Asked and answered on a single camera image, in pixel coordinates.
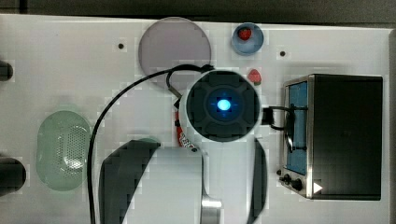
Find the white table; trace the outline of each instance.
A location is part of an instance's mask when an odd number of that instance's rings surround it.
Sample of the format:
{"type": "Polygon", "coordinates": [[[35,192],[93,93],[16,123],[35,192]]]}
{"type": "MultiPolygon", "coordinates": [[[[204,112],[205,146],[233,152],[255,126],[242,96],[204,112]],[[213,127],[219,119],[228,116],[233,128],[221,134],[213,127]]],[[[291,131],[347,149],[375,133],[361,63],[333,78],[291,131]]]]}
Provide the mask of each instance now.
{"type": "MultiPolygon", "coordinates": [[[[0,222],[89,223],[86,181],[65,193],[49,190],[35,170],[37,131],[52,112],[74,105],[91,125],[110,98],[142,77],[137,47],[155,21],[0,15],[0,59],[15,75],[0,83],[0,153],[20,160],[28,179],[0,198],[0,222]],[[118,49],[119,43],[124,49],[118,49]]],[[[268,160],[268,196],[257,223],[389,223],[389,32],[317,26],[259,24],[266,36],[249,57],[231,48],[238,24],[197,22],[212,46],[213,64],[245,75],[262,73],[262,102],[279,105],[284,81],[312,73],[384,78],[382,199],[379,202],[310,201],[277,182],[281,133],[262,127],[268,160]],[[285,57],[279,52],[286,51],[285,57]]],[[[121,144],[151,135],[175,146],[175,98],[146,82],[128,92],[106,116],[97,136],[96,165],[121,144]]]]}

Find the green plastic basket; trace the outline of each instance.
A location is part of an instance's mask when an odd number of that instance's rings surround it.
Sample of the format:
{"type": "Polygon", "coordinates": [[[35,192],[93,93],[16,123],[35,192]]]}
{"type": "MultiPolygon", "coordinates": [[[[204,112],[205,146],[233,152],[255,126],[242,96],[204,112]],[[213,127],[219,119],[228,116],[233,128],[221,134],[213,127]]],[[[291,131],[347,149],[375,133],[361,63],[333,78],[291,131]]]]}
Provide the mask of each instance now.
{"type": "Polygon", "coordinates": [[[48,116],[37,137],[36,169],[49,188],[67,191],[86,178],[91,130],[88,122],[71,111],[48,116]]]}

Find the small blue bowl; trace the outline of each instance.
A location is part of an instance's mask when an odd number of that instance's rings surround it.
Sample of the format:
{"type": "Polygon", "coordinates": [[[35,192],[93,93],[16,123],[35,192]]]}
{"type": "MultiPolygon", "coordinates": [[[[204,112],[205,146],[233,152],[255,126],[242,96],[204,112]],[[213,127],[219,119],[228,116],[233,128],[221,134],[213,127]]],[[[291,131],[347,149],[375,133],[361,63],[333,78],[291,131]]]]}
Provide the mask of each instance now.
{"type": "Polygon", "coordinates": [[[252,55],[262,47],[264,43],[264,34],[262,33],[262,29],[256,24],[245,22],[236,27],[233,31],[231,43],[236,53],[244,56],[252,55]],[[244,28],[248,28],[252,31],[251,37],[248,40],[243,40],[238,36],[238,31],[244,28]]]}

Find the microwave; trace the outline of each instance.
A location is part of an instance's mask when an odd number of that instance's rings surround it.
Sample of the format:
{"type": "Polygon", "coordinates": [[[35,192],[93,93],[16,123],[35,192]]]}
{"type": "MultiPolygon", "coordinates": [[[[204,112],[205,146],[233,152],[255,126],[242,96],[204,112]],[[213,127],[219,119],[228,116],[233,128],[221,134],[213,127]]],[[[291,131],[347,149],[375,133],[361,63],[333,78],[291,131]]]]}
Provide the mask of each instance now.
{"type": "Polygon", "coordinates": [[[284,84],[279,181],[307,199],[381,198],[383,79],[314,74],[284,84]]]}

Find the glowing blue light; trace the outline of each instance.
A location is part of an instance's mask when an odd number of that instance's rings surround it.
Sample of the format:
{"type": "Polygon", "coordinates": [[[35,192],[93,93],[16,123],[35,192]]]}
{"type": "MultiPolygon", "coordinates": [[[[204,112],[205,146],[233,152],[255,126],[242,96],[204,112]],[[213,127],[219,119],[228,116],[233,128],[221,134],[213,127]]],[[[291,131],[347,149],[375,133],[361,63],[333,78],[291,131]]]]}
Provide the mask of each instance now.
{"type": "Polygon", "coordinates": [[[220,110],[229,110],[231,107],[231,103],[228,100],[220,100],[218,102],[218,108],[220,110]]]}

